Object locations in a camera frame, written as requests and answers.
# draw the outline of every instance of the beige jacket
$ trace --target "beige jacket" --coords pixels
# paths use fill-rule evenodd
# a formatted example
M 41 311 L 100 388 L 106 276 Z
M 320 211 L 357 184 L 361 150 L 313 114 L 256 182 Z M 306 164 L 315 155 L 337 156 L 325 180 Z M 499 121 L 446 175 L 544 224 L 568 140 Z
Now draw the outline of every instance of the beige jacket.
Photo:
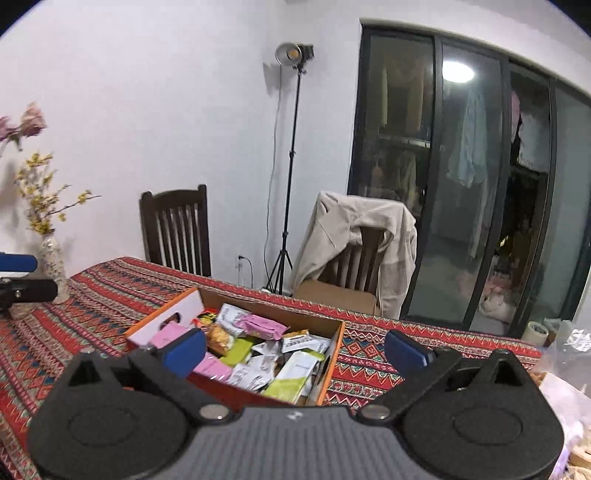
M 408 291 L 417 256 L 415 219 L 401 202 L 320 192 L 290 286 L 318 279 L 324 266 L 349 244 L 361 245 L 360 226 L 386 229 L 378 248 L 380 265 L 377 297 L 385 317 L 397 319 Z

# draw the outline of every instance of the pink rose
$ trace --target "pink rose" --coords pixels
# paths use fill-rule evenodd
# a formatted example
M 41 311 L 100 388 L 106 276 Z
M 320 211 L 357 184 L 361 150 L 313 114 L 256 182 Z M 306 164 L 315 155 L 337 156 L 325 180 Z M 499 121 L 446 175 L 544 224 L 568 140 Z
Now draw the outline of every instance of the pink rose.
M 17 130 L 15 127 L 8 125 L 9 121 L 10 117 L 8 116 L 0 117 L 0 142 L 6 140 Z
M 23 137 L 35 137 L 46 126 L 41 109 L 35 102 L 30 103 L 21 117 L 21 135 Z

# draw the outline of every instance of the red tablecloth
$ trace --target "red tablecloth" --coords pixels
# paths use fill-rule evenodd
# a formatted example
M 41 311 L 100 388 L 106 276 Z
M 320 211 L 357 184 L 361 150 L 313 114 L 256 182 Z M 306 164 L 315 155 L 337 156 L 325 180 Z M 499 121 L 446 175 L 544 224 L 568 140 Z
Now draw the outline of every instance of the red tablecloth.
M 208 288 L 236 298 L 347 322 L 325 404 L 359 408 L 400 381 L 385 361 L 382 340 L 399 329 L 423 345 L 449 345 L 464 356 L 487 356 L 495 348 L 515 352 L 526 366 L 540 356 L 518 340 L 458 332 L 337 310 L 198 277 L 135 258 L 90 267 L 70 279 L 71 298 L 42 304 L 27 314 L 0 319 L 0 459 L 16 479 L 38 479 L 27 456 L 27 423 L 56 378 L 84 346 L 112 355 L 126 350 L 124 331 L 189 287 Z

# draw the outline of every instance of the flower vase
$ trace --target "flower vase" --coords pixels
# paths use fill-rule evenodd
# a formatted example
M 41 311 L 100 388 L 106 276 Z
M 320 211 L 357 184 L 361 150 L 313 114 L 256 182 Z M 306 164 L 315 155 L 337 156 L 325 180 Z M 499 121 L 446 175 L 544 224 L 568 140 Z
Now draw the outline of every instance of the flower vase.
M 57 297 L 53 303 L 64 303 L 70 298 L 64 260 L 61 256 L 60 244 L 53 233 L 43 235 L 39 248 L 39 260 L 42 272 L 57 284 Z

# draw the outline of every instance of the dining table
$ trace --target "dining table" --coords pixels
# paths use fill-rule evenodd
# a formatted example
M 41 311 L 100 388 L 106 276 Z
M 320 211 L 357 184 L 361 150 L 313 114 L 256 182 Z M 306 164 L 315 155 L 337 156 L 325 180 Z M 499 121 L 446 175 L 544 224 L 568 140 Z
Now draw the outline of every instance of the dining table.
M 513 351 L 526 368 L 540 357 L 533 345 L 513 338 L 376 317 L 275 295 L 122 257 L 68 279 L 62 304 L 15 304 L 0 317 L 0 460 L 16 480 L 40 476 L 27 453 L 27 426 L 72 358 L 92 347 L 106 355 L 127 352 L 125 331 L 189 288 L 269 304 L 316 317 L 337 318 L 345 333 L 323 399 L 355 411 L 402 381 L 384 356 L 385 334 L 400 330 L 422 345 L 449 346 L 467 358 L 496 348 Z

